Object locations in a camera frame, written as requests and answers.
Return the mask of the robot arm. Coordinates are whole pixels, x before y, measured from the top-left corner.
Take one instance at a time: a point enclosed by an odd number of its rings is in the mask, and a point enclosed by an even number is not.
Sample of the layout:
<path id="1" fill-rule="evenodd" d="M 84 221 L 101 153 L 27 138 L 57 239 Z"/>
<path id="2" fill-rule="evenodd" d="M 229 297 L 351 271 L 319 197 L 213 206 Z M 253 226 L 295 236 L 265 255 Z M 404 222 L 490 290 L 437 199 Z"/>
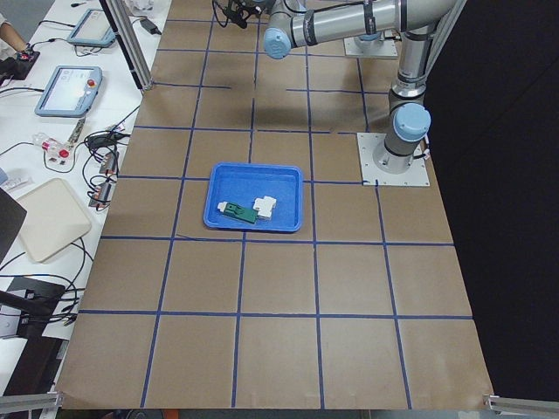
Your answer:
<path id="1" fill-rule="evenodd" d="M 348 40 L 358 57 L 376 57 L 397 32 L 401 51 L 389 90 L 390 114 L 423 104 L 426 81 L 440 50 L 464 7 L 463 1 L 352 1 L 319 9 L 299 1 L 254 1 L 268 15 L 266 54 L 281 59 L 293 49 Z"/>

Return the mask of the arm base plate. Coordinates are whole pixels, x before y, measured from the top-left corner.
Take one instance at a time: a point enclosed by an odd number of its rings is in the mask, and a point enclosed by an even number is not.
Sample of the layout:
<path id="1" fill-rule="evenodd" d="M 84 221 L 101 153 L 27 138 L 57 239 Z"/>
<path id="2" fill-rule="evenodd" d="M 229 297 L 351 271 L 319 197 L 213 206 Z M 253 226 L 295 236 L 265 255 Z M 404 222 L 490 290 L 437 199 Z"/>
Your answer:
<path id="1" fill-rule="evenodd" d="M 382 133 L 357 133 L 362 184 L 365 186 L 429 187 L 430 180 L 422 149 L 411 155 L 391 154 Z"/>
<path id="2" fill-rule="evenodd" d="M 345 38 L 344 48 L 348 57 L 388 60 L 398 58 L 395 42 L 386 38 L 372 41 L 363 41 L 360 38 Z"/>

